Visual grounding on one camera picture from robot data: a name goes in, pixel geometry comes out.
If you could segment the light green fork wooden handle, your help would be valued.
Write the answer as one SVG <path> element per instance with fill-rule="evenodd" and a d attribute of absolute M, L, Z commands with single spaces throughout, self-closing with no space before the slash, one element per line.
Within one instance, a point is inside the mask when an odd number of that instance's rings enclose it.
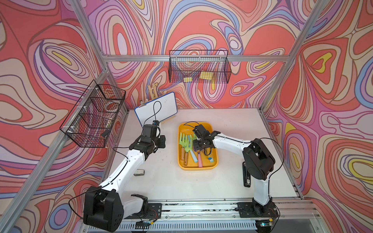
<path fill-rule="evenodd" d="M 179 135 L 179 145 L 181 145 L 181 160 L 186 160 L 186 146 L 187 146 L 187 136 L 184 133 Z"/>

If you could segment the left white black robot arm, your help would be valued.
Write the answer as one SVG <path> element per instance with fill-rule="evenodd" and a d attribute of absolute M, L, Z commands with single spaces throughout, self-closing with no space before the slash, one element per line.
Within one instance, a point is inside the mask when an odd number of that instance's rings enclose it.
<path fill-rule="evenodd" d="M 83 223 L 108 232 L 115 232 L 129 216 L 143 219 L 149 212 L 148 198 L 140 194 L 122 197 L 126 183 L 150 154 L 166 147 L 166 137 L 160 133 L 160 122 L 142 127 L 141 135 L 129 146 L 125 160 L 98 187 L 85 193 Z"/>

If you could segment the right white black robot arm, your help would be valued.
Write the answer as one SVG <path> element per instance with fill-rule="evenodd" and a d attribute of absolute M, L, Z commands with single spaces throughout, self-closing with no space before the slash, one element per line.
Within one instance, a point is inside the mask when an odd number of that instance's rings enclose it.
<path fill-rule="evenodd" d="M 254 183 L 253 210 L 258 213 L 267 211 L 273 204 L 269 176 L 274 170 L 275 158 L 262 140 L 230 138 L 219 131 L 209 132 L 203 125 L 195 126 L 193 132 L 197 137 L 193 141 L 196 150 L 222 149 L 243 156 L 246 170 Z"/>

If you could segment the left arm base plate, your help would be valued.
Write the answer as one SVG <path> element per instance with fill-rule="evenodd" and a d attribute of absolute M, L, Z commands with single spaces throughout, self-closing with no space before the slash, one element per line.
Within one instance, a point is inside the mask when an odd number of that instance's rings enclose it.
<path fill-rule="evenodd" d="M 162 215 L 162 204 L 161 203 L 150 203 L 147 206 L 147 210 L 140 211 L 139 213 L 132 214 L 125 219 L 140 219 L 140 220 L 154 220 L 160 219 Z"/>

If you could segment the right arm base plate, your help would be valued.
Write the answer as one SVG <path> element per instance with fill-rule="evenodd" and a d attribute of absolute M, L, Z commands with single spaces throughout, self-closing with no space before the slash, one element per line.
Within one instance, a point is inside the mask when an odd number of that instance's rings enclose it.
<path fill-rule="evenodd" d="M 273 202 L 262 206 L 258 203 L 237 203 L 235 208 L 241 218 L 272 218 L 279 217 L 278 208 Z"/>

